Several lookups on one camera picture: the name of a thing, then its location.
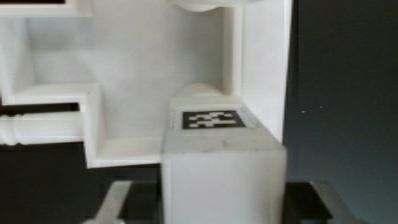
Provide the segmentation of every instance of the white cylinder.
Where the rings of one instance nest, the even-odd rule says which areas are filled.
[[[79,112],[24,114],[0,118],[0,144],[22,145],[83,140]]]

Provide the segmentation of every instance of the white plastic structure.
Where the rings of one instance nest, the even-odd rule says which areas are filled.
[[[83,140],[79,112],[0,117],[0,144],[22,145]]]
[[[3,106],[77,103],[58,139],[83,141],[86,168],[161,164],[166,224],[278,224],[291,0],[207,14],[157,0],[90,3],[88,18],[33,18],[63,16],[33,7],[0,11]],[[196,113],[204,120],[188,125],[205,131],[182,130],[182,112]],[[3,122],[1,139],[17,136]]]
[[[280,223],[285,149],[237,97],[184,93],[164,135],[164,224]]]
[[[157,4],[154,8],[147,1],[122,3],[93,1],[92,8],[101,13],[85,19],[0,18],[1,103],[77,103],[88,168],[161,162],[166,103],[182,86],[196,81],[218,85],[212,80],[221,80],[221,92],[241,98],[271,135],[282,139],[289,0],[266,0],[196,17],[157,0],[150,3]],[[161,16],[145,19],[141,8],[157,10]],[[129,24],[127,16],[136,16]],[[202,37],[202,33],[214,32],[218,18],[221,33],[212,35],[221,37],[221,46]],[[154,19],[157,25],[145,30],[163,30],[161,35],[125,29],[131,26],[140,30],[140,21],[154,23]],[[193,35],[186,36],[191,24]],[[134,36],[143,45],[133,41]]]

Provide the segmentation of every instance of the gray surface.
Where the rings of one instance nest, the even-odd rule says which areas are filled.
[[[289,180],[330,182],[356,218],[398,223],[395,1],[298,3]]]

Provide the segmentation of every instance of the white block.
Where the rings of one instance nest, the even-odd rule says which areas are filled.
[[[172,113],[191,111],[189,106],[195,111],[211,110],[205,105],[173,104]],[[223,109],[236,109],[236,104]],[[237,109],[241,120],[252,122],[248,128],[182,130],[172,126],[166,131],[164,224],[280,223],[285,149],[243,104]]]

